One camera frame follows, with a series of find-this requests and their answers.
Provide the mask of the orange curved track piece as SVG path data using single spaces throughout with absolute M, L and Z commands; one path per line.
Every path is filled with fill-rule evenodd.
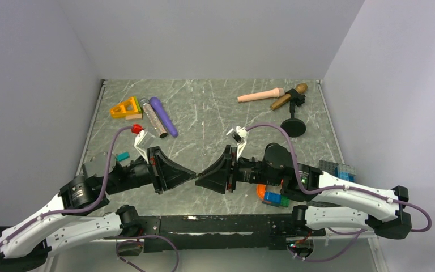
M 261 201 L 265 200 L 266 188 L 267 188 L 267 185 L 265 185 L 265 184 L 258 184 L 257 185 L 257 189 L 256 189 L 257 196 Z

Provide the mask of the green toy brick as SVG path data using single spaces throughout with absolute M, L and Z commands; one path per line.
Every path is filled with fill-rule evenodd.
M 281 196 L 280 199 L 280 206 L 281 207 L 288 207 L 289 206 L 289 199 L 286 196 Z

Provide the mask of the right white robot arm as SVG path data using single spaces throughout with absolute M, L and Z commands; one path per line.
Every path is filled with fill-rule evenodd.
M 277 143 L 266 146 L 261 161 L 238 158 L 237 149 L 227 145 L 195 184 L 224 194 L 234 191 L 237 182 L 280 186 L 283 197 L 298 202 L 289 226 L 299 236 L 325 228 L 358 228 L 401 240 L 412 229 L 410 214 L 398 203 L 408 200 L 406 188 L 372 189 L 305 164 L 294 169 L 291 153 Z

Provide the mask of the orange triangle toy block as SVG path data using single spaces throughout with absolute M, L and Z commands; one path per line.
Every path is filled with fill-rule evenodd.
M 139 101 L 135 96 L 132 96 L 121 103 L 113 106 L 109 110 L 109 114 L 113 118 L 125 118 L 130 114 L 142 114 L 142 109 L 140 107 Z

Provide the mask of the teal rectangular block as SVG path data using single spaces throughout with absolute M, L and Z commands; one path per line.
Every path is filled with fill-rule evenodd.
M 130 158 L 130 154 L 128 152 L 123 152 L 123 153 L 120 153 L 120 154 L 116 155 L 116 160 L 118 162 L 122 162 L 122 161 L 124 161 L 126 159 L 129 159 L 129 158 Z

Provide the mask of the blue toy brick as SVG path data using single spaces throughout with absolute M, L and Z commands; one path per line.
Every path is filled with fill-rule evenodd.
M 281 201 L 282 201 L 282 197 L 280 194 L 274 192 L 268 192 L 268 191 L 265 192 L 262 200 L 264 204 L 275 206 L 275 207 L 280 207 Z

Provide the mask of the light wooden block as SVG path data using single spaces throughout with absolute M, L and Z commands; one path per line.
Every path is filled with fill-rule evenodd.
M 137 113 L 137 114 L 130 114 L 127 115 L 125 117 L 126 120 L 141 120 L 142 119 L 142 114 L 141 113 Z

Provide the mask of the purple tube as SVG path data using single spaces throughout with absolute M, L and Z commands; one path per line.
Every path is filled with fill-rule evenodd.
M 174 123 L 171 121 L 170 117 L 168 116 L 166 110 L 164 109 L 161 100 L 157 97 L 151 97 L 150 104 L 151 107 L 153 107 L 154 111 L 159 116 L 159 118 L 161 119 L 161 122 L 163 123 L 164 127 L 168 130 L 169 134 L 172 137 L 177 138 L 178 131 Z

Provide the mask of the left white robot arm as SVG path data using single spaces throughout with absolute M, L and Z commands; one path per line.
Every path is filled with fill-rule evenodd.
M 123 205 L 108 215 L 86 216 L 109 203 L 108 196 L 152 185 L 163 193 L 193 178 L 195 172 L 171 161 L 160 148 L 123 166 L 110 152 L 83 165 L 83 172 L 41 209 L 12 227 L 0 227 L 0 271 L 31 271 L 48 257 L 89 241 L 141 237 L 148 223 L 134 206 Z

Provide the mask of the grey baseplate with blue bricks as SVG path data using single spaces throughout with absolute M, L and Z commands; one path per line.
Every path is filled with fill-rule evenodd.
M 356 168 L 346 164 L 339 164 L 327 160 L 320 160 L 318 168 L 339 179 L 355 182 Z

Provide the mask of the gold microphone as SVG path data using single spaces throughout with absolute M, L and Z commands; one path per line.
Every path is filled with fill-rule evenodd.
M 295 88 L 286 91 L 283 96 L 275 100 L 270 105 L 270 109 L 274 111 L 290 101 L 300 107 L 305 102 L 305 92 L 307 89 L 308 85 L 306 83 L 298 84 Z

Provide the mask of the glitter tube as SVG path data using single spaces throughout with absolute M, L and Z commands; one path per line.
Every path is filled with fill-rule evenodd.
M 168 135 L 168 133 L 164 128 L 164 125 L 161 123 L 160 119 L 158 118 L 153 107 L 151 106 L 150 101 L 148 99 L 140 99 L 139 102 L 142 106 L 144 113 L 148 117 L 152 127 L 154 128 L 157 136 L 159 138 L 165 138 Z

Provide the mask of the black microphone stand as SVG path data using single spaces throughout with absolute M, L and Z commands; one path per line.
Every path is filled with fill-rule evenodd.
M 305 95 L 298 93 L 296 89 L 291 89 L 286 94 L 291 96 L 289 100 L 290 118 L 284 120 L 280 127 L 286 131 L 290 138 L 297 138 L 306 132 L 305 122 L 295 117 L 296 107 L 303 105 Z

